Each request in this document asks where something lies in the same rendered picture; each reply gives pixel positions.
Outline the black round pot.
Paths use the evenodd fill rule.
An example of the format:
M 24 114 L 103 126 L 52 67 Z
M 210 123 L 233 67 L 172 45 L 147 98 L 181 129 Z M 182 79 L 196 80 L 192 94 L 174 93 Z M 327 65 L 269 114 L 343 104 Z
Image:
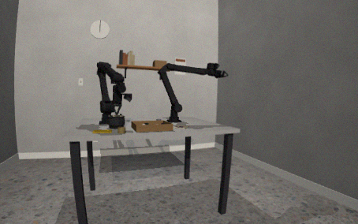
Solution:
M 117 127 L 124 127 L 125 118 L 124 115 L 109 115 L 108 116 L 108 125 L 110 129 L 117 129 Z

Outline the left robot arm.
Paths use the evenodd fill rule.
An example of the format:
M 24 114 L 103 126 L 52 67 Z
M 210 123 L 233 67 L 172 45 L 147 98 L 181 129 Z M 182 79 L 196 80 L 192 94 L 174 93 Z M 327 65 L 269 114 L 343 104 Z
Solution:
M 179 72 L 198 73 L 198 74 L 202 74 L 202 75 L 206 74 L 208 76 L 213 76 L 214 71 L 215 71 L 215 73 L 218 73 L 218 74 L 220 73 L 220 70 L 216 70 L 216 69 L 218 69 L 219 66 L 220 65 L 218 63 L 207 63 L 207 68 L 202 69 L 202 68 L 195 68 L 195 67 L 174 65 L 174 64 L 167 63 L 159 70 L 162 82 L 165 86 L 166 92 L 170 98 L 170 102 L 172 105 L 171 110 L 170 110 L 170 119 L 167 120 L 168 122 L 181 122 L 181 120 L 179 120 L 179 117 L 178 117 L 178 112 L 182 111 L 182 105 L 179 104 L 179 102 L 177 101 L 177 98 L 173 92 L 173 89 L 170 84 L 169 78 L 166 74 L 166 71 L 174 70 L 174 71 L 179 71 Z

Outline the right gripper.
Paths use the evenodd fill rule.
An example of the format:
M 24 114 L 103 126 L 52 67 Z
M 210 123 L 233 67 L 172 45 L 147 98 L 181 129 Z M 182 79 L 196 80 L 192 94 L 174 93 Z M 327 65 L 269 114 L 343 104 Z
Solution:
M 117 92 L 116 93 L 113 93 L 113 100 L 117 100 Z M 115 106 L 119 106 L 118 108 L 118 110 L 117 110 L 117 112 L 116 112 L 116 110 L 114 109 L 114 113 L 116 114 L 116 115 L 118 115 L 118 113 L 119 113 L 119 110 L 121 109 L 121 105 L 119 105 L 119 104 L 121 104 L 121 101 L 113 101 L 112 100 L 112 107 L 113 107 L 113 109 L 114 109 L 114 107 Z

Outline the tan cylinder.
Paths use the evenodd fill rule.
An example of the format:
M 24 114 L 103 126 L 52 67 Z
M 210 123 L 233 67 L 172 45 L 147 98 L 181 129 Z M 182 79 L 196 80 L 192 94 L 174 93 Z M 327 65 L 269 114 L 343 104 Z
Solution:
M 117 128 L 117 133 L 125 133 L 125 127 Z

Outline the wooden tray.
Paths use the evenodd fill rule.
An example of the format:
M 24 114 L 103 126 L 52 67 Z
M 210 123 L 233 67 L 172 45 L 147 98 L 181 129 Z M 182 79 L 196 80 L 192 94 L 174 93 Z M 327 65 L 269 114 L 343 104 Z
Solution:
M 143 125 L 149 123 L 149 125 Z M 165 123 L 162 124 L 161 123 Z M 156 125 L 159 124 L 159 125 Z M 137 132 L 173 131 L 173 124 L 167 121 L 132 121 L 132 128 Z

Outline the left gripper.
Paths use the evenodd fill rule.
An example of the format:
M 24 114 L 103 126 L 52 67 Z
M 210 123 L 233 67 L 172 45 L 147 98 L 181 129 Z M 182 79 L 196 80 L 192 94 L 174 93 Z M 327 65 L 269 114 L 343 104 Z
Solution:
M 217 77 L 217 78 L 221 78 L 221 77 L 227 77 L 229 74 L 228 73 L 226 73 L 225 71 L 223 71 L 223 73 L 222 73 L 222 75 L 221 75 L 221 72 L 222 71 L 220 71 L 220 73 L 218 74 L 218 73 L 215 73 L 215 71 L 214 71 L 214 75 L 213 75 L 213 77 Z M 227 74 L 227 76 L 224 76 L 224 74 Z

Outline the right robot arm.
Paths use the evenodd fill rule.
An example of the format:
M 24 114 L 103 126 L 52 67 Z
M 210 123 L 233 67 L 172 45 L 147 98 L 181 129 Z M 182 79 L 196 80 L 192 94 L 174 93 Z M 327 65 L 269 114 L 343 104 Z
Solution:
M 122 100 L 122 95 L 124 95 L 124 99 L 128 100 L 129 102 L 132 100 L 132 94 L 122 94 L 126 91 L 126 86 L 122 74 L 114 71 L 111 68 L 111 64 L 107 64 L 108 62 L 99 62 L 97 63 L 97 75 L 99 76 L 100 81 L 100 87 L 101 87 L 101 93 L 102 93 L 102 101 L 100 101 L 100 111 L 103 113 L 102 122 L 100 122 L 100 125 L 106 125 L 108 124 L 108 116 L 111 115 L 111 113 L 114 112 L 114 109 L 112 107 L 112 101 L 110 101 L 107 85 L 106 85 L 106 74 L 110 77 L 111 83 L 116 84 L 113 85 L 113 92 L 119 92 L 117 93 L 117 100 Z M 112 72 L 113 71 L 113 72 Z M 115 83 L 114 83 L 115 82 Z M 121 82 L 121 83 L 118 83 Z M 108 103 L 105 103 L 108 102 Z

